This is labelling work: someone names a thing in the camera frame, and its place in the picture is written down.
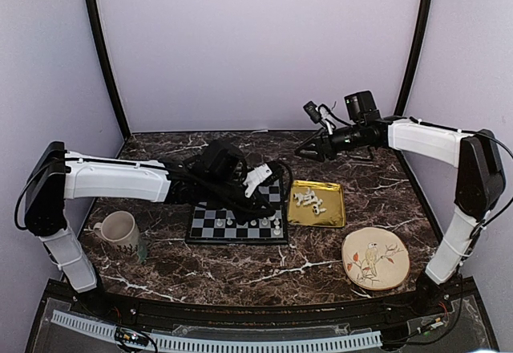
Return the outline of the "black grey chess board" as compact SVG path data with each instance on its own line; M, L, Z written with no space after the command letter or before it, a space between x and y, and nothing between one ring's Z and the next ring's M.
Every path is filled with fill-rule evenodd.
M205 245L286 245L288 243L288 222L281 198L284 192L284 185L281 179L270 185L261 185L258 188L261 195L268 200L275 209L275 213L269 220L268 226L263 226L260 219L257 226L252 227L250 221L239 223L232 211L227 209L216 209L206 202L201 202L192 210L190 224L185 235L185 241L189 244ZM232 218L233 225L225 227L227 218ZM222 219L222 227L216 227L216 219ZM273 224L275 219L280 220L280 226ZM273 233L275 228L281 229L281 234L276 236Z

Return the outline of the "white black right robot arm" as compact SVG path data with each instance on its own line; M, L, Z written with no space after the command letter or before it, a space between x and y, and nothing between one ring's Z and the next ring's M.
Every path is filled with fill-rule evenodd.
M451 278L471 256L484 229L503 209L496 205L506 190L501 154L512 151L490 129L461 129L413 116L383 116L370 91L343 99L348 120L324 103L303 106L319 129L296 149L296 155L319 162L359 148L388 148L448 164L455 170L454 212L424 274L434 284Z

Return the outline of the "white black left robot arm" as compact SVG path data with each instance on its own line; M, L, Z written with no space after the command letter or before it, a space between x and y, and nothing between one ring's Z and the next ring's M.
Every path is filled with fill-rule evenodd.
M186 160L121 160L72 152L54 141L28 176L14 209L14 224L36 236L63 272L81 303L96 318L113 311L101 279L71 230L65 204L71 200L120 198L166 205L227 209L237 224L271 217L277 205L261 193L291 173L281 160L254 168L239 148L214 140Z

